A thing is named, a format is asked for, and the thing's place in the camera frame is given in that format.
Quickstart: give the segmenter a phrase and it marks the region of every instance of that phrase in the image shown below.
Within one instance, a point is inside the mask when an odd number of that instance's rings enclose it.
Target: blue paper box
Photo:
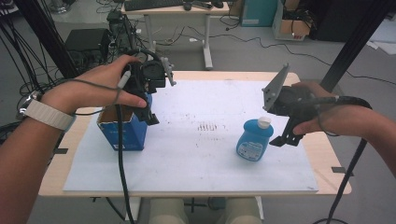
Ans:
[[[148,95],[151,105],[152,97]],[[122,109],[122,144],[123,150],[141,151],[145,145],[148,125],[145,121],[139,121],[133,110],[125,105]],[[97,120],[97,125],[102,130],[108,143],[114,150],[119,149],[119,125],[115,106],[103,111]]]

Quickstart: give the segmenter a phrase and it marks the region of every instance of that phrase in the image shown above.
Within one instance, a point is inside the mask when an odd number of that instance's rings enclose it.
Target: desk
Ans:
[[[148,10],[125,11],[122,6],[121,12],[125,15],[144,15],[146,22],[146,29],[148,35],[149,49],[155,52],[155,41],[152,37],[152,22],[155,20],[157,24],[164,25],[180,24],[181,22],[191,25],[191,21],[202,21],[204,17],[205,25],[205,40],[203,41],[205,68],[207,70],[213,69],[212,57],[210,55],[209,47],[209,30],[210,30],[210,16],[212,15],[227,15],[229,11],[228,5],[224,4],[223,8],[213,7],[211,10],[204,10],[193,7],[190,11],[184,10],[183,7],[163,7]]]
[[[175,80],[250,80],[250,81],[270,81],[276,73],[264,73],[264,72],[185,72],[175,71]],[[289,74],[286,79],[286,85],[298,82],[299,78],[295,74]],[[86,108],[79,112],[92,111],[92,108]],[[78,144],[86,132],[87,124],[90,122],[89,117],[78,117],[75,125],[67,133],[62,141],[60,147],[68,148],[68,152],[64,155],[56,155],[47,173],[44,176],[39,194],[42,196],[61,196],[61,197],[112,197],[122,196],[120,191],[65,191],[64,183],[68,177],[71,165],[78,148]],[[306,150],[308,160],[314,171],[315,179],[318,183],[318,191],[315,193],[319,194],[336,194],[338,186],[344,175],[335,174],[332,172],[332,166],[340,166],[337,160],[332,146],[324,133],[311,133],[303,139],[303,144]],[[346,187],[345,193],[349,193],[351,187]],[[223,192],[223,196],[245,196],[249,194],[246,192]],[[151,196],[178,196],[178,197],[199,197],[207,196],[204,193],[186,193],[186,192],[168,192],[163,194],[159,192],[157,194],[146,192],[131,192],[131,196],[135,197],[151,197]]]

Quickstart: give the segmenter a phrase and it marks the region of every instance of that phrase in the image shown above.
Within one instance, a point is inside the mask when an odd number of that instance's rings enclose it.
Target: black pole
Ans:
[[[370,37],[375,32],[376,28],[381,24],[390,9],[394,8],[395,5],[395,0],[372,1],[372,4],[362,17],[361,22],[341,49],[326,76],[320,82],[320,85],[325,90],[332,91],[332,89],[334,89],[338,81],[347,71],[348,67],[361,52],[364,45],[370,40]]]
[[[38,2],[36,0],[14,0],[14,2],[64,78],[77,77],[79,73],[67,54],[64,42]]]

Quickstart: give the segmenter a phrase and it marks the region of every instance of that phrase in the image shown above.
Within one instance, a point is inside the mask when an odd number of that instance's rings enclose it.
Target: watch strap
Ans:
[[[75,120],[75,116],[70,116],[62,111],[33,100],[26,108],[25,116],[48,124],[51,127],[68,131]]]

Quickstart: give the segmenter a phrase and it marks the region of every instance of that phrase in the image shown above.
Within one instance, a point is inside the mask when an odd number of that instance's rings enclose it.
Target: keyboard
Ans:
[[[131,0],[124,2],[125,11],[180,6],[183,6],[183,0]]]

